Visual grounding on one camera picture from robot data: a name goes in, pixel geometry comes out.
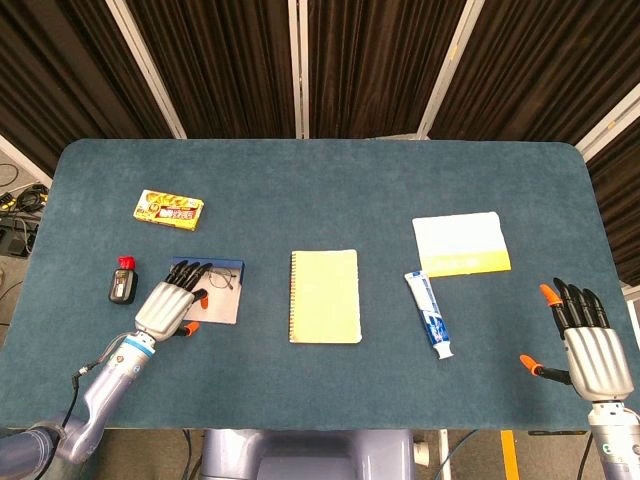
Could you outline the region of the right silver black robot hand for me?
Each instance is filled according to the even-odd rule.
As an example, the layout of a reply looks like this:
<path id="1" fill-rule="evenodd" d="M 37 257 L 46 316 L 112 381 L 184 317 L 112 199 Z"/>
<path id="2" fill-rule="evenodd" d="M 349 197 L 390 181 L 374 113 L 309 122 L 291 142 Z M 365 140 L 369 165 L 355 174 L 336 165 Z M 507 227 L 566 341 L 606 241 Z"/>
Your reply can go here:
<path id="1" fill-rule="evenodd" d="M 622 402 L 634 391 L 627 358 L 599 297 L 555 278 L 542 284 L 544 296 L 562 340 L 568 368 L 547 367 L 522 354 L 521 364 L 533 376 L 574 388 L 592 403 Z"/>

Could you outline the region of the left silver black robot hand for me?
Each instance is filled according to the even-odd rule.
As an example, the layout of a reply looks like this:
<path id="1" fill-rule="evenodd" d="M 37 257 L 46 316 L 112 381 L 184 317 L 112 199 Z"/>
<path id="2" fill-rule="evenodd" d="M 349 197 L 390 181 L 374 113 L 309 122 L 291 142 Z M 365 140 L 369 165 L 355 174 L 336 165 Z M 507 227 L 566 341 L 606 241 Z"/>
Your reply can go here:
<path id="1" fill-rule="evenodd" d="M 195 289 L 211 263 L 182 260 L 172 265 L 165 279 L 152 290 L 135 316 L 137 331 L 152 337 L 156 342 L 173 336 L 190 337 L 200 327 L 198 321 L 186 321 L 191 306 L 208 296 L 204 288 Z"/>

